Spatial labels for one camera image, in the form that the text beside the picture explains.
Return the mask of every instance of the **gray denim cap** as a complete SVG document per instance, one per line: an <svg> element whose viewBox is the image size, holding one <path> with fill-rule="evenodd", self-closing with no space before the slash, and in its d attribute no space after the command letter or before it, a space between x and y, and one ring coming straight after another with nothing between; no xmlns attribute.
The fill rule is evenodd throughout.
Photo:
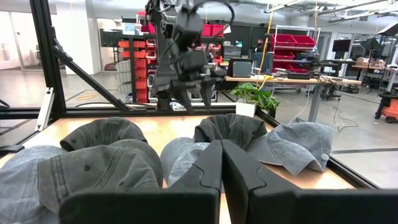
<svg viewBox="0 0 398 224"><path fill-rule="evenodd" d="M65 153L54 146L34 146L5 163L0 169L0 223L58 223L57 214L40 202L37 164Z"/></svg>

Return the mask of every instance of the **wooden tabletop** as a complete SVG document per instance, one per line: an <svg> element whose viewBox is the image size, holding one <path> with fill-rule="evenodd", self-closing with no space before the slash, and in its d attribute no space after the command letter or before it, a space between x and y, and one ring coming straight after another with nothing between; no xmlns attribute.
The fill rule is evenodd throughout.
<svg viewBox="0 0 398 224"><path fill-rule="evenodd" d="M192 138L195 132L195 126L207 116L171 116L171 117L140 117L126 118L137 124L144 136L156 152L160 155L164 146L177 137ZM45 130L28 140L24 146L26 148L37 145L51 145L60 147L60 140L70 134L76 128L94 121L98 118L68 118L59 119ZM272 130L269 124L266 124L268 131ZM0 167L4 165L13 154L8 154L0 159ZM293 184L303 189L352 189L352 185L347 183L330 169L324 173L305 169L298 176L294 177L283 167L265 165L281 177L289 180ZM229 224L228 205L225 194L221 195L220 223Z"/></svg>
<svg viewBox="0 0 398 224"><path fill-rule="evenodd" d="M225 77L226 81L230 81L230 82L256 82L258 80L258 82L263 82L264 81L264 76L263 75L259 75L257 78L257 75L252 75L250 78L233 78L233 77ZM334 81L331 80L333 83L336 84L357 84L360 85L361 82L357 81L357 80L349 80L346 78L342 78L342 81ZM267 80L267 83L282 83L282 84L294 84L294 83L299 83L299 84L307 84L307 85L316 85L316 84L320 84L321 82L318 81L315 78L310 78L309 80L295 80L295 79L289 79L289 78L274 78L271 80Z"/></svg>
<svg viewBox="0 0 398 224"><path fill-rule="evenodd" d="M359 69L367 69L368 68L368 66L361 66L361 65L353 65L352 66L353 68L359 68ZM384 71L384 67L369 67L368 69L373 69L373 70L382 70L382 71ZM389 71L389 72L398 72L397 70L393 70L393 69L389 69L389 68L387 68L386 69L386 71Z"/></svg>

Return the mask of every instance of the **wooden table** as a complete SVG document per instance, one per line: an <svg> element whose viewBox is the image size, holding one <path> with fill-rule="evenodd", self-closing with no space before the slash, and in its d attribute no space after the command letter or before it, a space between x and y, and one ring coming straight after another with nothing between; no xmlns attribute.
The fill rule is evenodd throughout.
<svg viewBox="0 0 398 224"><path fill-rule="evenodd" d="M334 77L325 77L322 76L322 79L329 78L329 80L325 80L323 82L327 83L335 83L337 85L342 85L342 84L354 84L354 85L360 85L361 82L357 80L349 80L342 78L341 81L334 81L331 78ZM263 75L252 75L250 78L234 78L234 77L225 77L225 81L227 82L259 82L260 84L264 81L264 76ZM278 84L283 84L283 85L294 85L294 84L304 84L304 85L315 85L314 91L313 91L313 98L311 102L311 108L310 108L310 114L308 116L308 120L310 122L316 122L317 121L317 116L318 116L318 110L319 110L319 105L321 102L320 98L320 92L322 91L323 88L323 83L318 81L317 79L311 78L309 80L295 80L295 79L289 79L289 78L274 78L271 80L267 80L266 83L278 83Z"/></svg>
<svg viewBox="0 0 398 224"><path fill-rule="evenodd" d="M171 116L171 117L140 117L126 118L137 124L148 143L156 150L158 155L162 152L164 146L177 137L192 138L195 126L206 116ZM24 146L26 148L37 145L51 145L60 147L60 140L70 134L76 128L94 121L97 118L68 118L59 119L45 130L28 140ZM266 124L268 131L272 130L269 124ZM13 154L8 154L0 159L0 167L10 159ZM303 189L353 189L354 187L335 174L330 169L324 173L305 169L298 176L294 177L283 167L265 165L281 177ZM221 195L220 223L231 223L229 219L228 205L225 194Z"/></svg>
<svg viewBox="0 0 398 224"><path fill-rule="evenodd" d="M257 75L252 75L250 76L250 78L234 78L234 77L225 77L226 81L229 82L256 82L257 81ZM258 82L263 82L264 81L264 76L263 75L259 75L258 76ZM336 83L337 85L341 85L341 84L357 84L360 85L361 82L356 81L356 80L349 80L346 78L342 78L342 81L334 81L334 80L330 80L333 83ZM289 78L274 78L271 80L267 80L266 83L280 83L280 84L284 84L284 85L288 85L288 84L306 84L306 85L321 85L322 83L319 82L317 79L315 78L310 78L309 80L295 80L295 79L289 79Z"/></svg>
<svg viewBox="0 0 398 224"><path fill-rule="evenodd" d="M392 75L390 77L390 80L388 81L388 85L387 85L387 91L391 91L392 89L392 85L394 84L394 80L396 79L396 74L398 72L398 70L394 70L394 69L384 69L384 67L380 68L380 67L369 67L368 66L360 66L360 65L353 65L353 68L358 68L358 74L356 76L356 79L359 80L359 78L361 77L361 71L362 70L366 70L366 69L373 69L373 70L380 70L380 71L387 71L390 72Z"/></svg>

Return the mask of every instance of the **cable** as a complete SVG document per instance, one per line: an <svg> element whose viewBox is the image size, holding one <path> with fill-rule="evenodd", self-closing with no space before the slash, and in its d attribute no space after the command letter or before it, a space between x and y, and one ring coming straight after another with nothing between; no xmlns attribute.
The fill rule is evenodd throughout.
<svg viewBox="0 0 398 224"><path fill-rule="evenodd" d="M271 93L271 97L274 95L274 92L275 92L275 83L273 83L272 85L273 85L273 86L272 86L272 93Z"/></svg>
<svg viewBox="0 0 398 224"><path fill-rule="evenodd" d="M166 8L164 8L163 10L158 10L155 6L154 0L151 0L152 6L154 7L154 9L158 12L158 13L163 13L165 11L168 11L169 9L171 9L172 7L175 7L174 4L170 4L168 5Z"/></svg>
<svg viewBox="0 0 398 224"><path fill-rule="evenodd" d="M272 24L272 20L274 18L274 4L272 5L272 9L271 9L271 19L268 23L268 30L267 30L267 34L269 34L269 31L271 30L271 24ZM264 64L264 58L266 56L266 52L267 52L267 45L268 45L268 37L266 38L266 40L264 41L264 46L262 47L262 57L261 57L261 64L260 64L260 69L259 69L259 73L257 75L260 75L261 70L262 70L262 65ZM256 80L256 87L259 84L259 79L257 77Z"/></svg>
<svg viewBox="0 0 398 224"><path fill-rule="evenodd" d="M357 128L357 127L359 127L359 124L358 124L357 122L355 122L355 121L353 121L353 120L351 120L351 119L348 119L348 118L343 118L343 117L340 116L340 114L343 112L343 111L341 111L341 110L339 109L339 107L340 107L340 100L338 100L337 106L333 106L333 105L330 105L330 104L324 103L324 102L322 102L322 103L323 103L324 105L328 105L328 106L333 107L333 109L336 109L335 115L334 115L334 117L333 117L333 122L334 122L334 124L337 126L337 131L338 131L339 133L340 133L343 129L345 129L345 128ZM347 126L344 126L344 127L342 127L342 128L340 129L340 127L339 127L338 124L336 123L336 115L337 115L337 117L339 117L340 119L343 119L343 120L346 120L346 121L350 121L350 122L352 122L352 123L355 123L355 126L349 126L349 125L347 125Z"/></svg>
<svg viewBox="0 0 398 224"><path fill-rule="evenodd" d="M307 96L307 102L305 103L304 108L298 113L298 115L294 116L294 117L290 120L290 122L289 122L288 124L291 124L291 122L292 122L296 117L298 117L300 114L303 113L303 111L304 111L305 108L307 107L309 101L310 101L310 95L308 94L308 96Z"/></svg>
<svg viewBox="0 0 398 224"><path fill-rule="evenodd" d="M204 3L208 3L208 2L218 2L221 3L223 5L225 5L230 11L231 11L231 20L229 21L229 26L232 26L233 21L235 20L235 11L232 8L232 6L230 4L228 4L227 2L224 2L222 0L209 0L209 1L203 1L203 2L199 2L198 4L194 5L192 8L192 13L196 12L199 8L199 6L201 6ZM227 28L228 26L225 26L223 30L218 31L218 33L213 34L213 37L217 37L219 36L221 33L224 32L224 30Z"/></svg>

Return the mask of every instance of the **cap button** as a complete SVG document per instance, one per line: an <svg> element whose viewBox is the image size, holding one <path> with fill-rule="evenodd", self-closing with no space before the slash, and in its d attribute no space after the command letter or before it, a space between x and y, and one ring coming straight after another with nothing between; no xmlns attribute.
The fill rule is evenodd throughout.
<svg viewBox="0 0 398 224"><path fill-rule="evenodd" d="M329 160L329 156L324 153L324 154L321 155L321 159L323 161L328 161Z"/></svg>

